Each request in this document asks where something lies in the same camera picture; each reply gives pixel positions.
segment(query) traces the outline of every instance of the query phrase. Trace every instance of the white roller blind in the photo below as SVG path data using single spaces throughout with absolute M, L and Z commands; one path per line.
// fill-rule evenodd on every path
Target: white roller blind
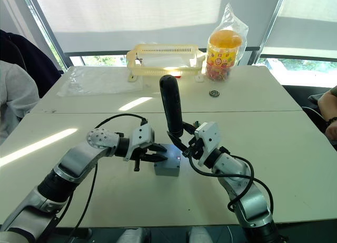
M 260 46 L 278 0 L 37 0 L 64 52 L 133 49 L 139 43 L 206 47 L 230 2 Z
M 262 54 L 337 58 L 337 0 L 284 0 Z

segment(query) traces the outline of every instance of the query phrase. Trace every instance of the table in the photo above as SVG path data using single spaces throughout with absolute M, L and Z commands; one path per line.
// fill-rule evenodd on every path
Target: table
M 64 74 L 33 108 L 32 113 L 163 113 L 159 89 L 160 77 L 143 77 L 140 92 L 91 96 L 60 97 L 57 92 L 69 78 Z M 286 90 L 264 66 L 236 66 L 226 82 L 206 78 L 197 83 L 194 76 L 178 79 L 183 112 L 255 112 L 301 110 Z M 220 96 L 213 98 L 211 90 Z M 141 97 L 151 99 L 129 110 L 120 108 Z
M 170 143 L 163 113 L 141 114 L 149 119 L 158 143 Z M 61 131 L 74 133 L 0 167 L 0 223 L 39 184 L 68 149 L 111 114 L 28 114 L 2 144 L 4 156 Z M 218 122 L 221 145 L 249 159 L 255 176 L 274 196 L 275 222 L 337 218 L 337 156 L 326 137 L 301 111 L 184 113 L 183 119 Z M 105 127 L 128 136 L 140 124 L 122 117 Z M 187 143 L 190 136 L 183 136 Z M 149 227 L 237 224 L 227 210 L 228 195 L 216 179 L 195 173 L 181 162 L 179 177 L 155 176 L 153 164 L 104 157 L 91 204 L 82 227 Z M 92 173 L 77 188 L 60 226 L 74 226 L 88 196 Z

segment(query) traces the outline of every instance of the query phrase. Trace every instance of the orange lid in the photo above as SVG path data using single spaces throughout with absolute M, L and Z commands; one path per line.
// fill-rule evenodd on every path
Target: orange lid
M 210 44 L 216 47 L 234 48 L 240 46 L 241 43 L 240 35 L 232 30 L 219 30 L 210 37 Z

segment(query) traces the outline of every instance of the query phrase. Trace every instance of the sunlight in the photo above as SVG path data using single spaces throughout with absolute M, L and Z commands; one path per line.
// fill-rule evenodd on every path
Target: sunlight
M 121 110 L 121 111 L 126 111 L 126 110 L 130 110 L 131 108 L 137 106 L 137 105 L 140 105 L 148 100 L 152 99 L 152 97 L 140 97 L 136 100 L 133 100 L 132 102 L 126 104 L 126 105 L 123 105 L 121 108 L 119 108 L 118 110 Z
M 1 157 L 0 158 L 0 167 L 8 164 L 8 163 L 11 163 L 12 161 L 14 160 L 17 160 L 25 155 L 28 155 L 40 148 L 43 148 L 45 146 L 48 146 L 49 144 L 51 143 L 54 143 L 60 139 L 63 139 L 64 137 L 67 137 L 69 136 L 70 134 L 73 134 L 74 132 L 76 132 L 77 129 L 76 128 L 70 128 L 70 129 L 66 129 L 64 131 L 61 131 L 57 134 L 54 134 L 54 135 L 51 135 L 47 138 L 44 138 L 38 142 L 35 142 L 29 146 L 26 146 L 22 149 L 19 149 L 9 155 L 6 155 L 4 157 Z

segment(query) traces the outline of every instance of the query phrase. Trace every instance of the tabletop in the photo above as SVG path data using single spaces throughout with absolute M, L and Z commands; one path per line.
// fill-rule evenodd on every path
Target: tabletop
M 111 73 L 127 69 L 126 67 L 96 68 L 105 68 Z M 57 95 L 63 84 L 69 79 L 73 69 L 71 68 L 56 82 L 33 108 L 32 113 L 164 112 L 159 89 L 159 76 L 139 78 L 143 79 L 143 90 L 137 92 L 66 97 Z M 177 80 L 182 111 L 186 113 L 301 110 L 264 66 L 236 66 L 225 82 L 215 82 L 205 78 L 203 83 L 198 83 L 194 76 L 182 76 Z M 219 91 L 219 97 L 211 97 L 209 95 L 211 90 Z
M 141 114 L 156 142 L 171 143 L 165 115 Z M 111 114 L 28 114 L 0 148 L 0 224 L 61 157 Z M 337 218 L 337 156 L 301 111 L 183 113 L 184 121 L 215 121 L 225 146 L 248 159 L 274 197 L 275 222 Z M 104 125 L 128 137 L 140 121 L 121 117 Z M 191 137 L 182 136 L 187 143 Z M 237 224 L 226 191 L 198 175 L 186 160 L 178 177 L 156 176 L 153 164 L 104 157 L 82 227 L 150 227 Z M 74 226 L 88 197 L 92 172 L 78 186 L 60 226 Z

